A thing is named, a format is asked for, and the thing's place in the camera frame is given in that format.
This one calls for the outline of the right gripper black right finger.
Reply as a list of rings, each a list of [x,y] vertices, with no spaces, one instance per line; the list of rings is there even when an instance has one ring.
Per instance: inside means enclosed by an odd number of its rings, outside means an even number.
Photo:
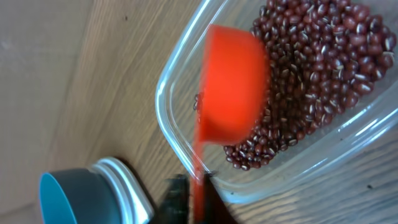
[[[213,185],[211,173],[206,173],[204,178],[204,223],[205,224],[238,224],[229,212],[224,201],[219,196]]]

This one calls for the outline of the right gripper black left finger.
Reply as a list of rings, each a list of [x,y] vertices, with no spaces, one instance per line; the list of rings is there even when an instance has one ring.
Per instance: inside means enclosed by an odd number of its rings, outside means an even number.
[[[187,224],[189,217],[189,177],[177,174],[167,179],[169,184],[160,206],[155,210],[152,224]]]

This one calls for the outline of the orange scoop with blue handle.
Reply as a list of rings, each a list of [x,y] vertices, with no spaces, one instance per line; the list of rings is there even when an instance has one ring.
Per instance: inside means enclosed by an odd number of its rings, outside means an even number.
[[[270,67],[261,41],[248,31],[211,24],[200,75],[201,103],[193,140],[193,219],[205,219],[205,143],[245,139],[262,111]]]

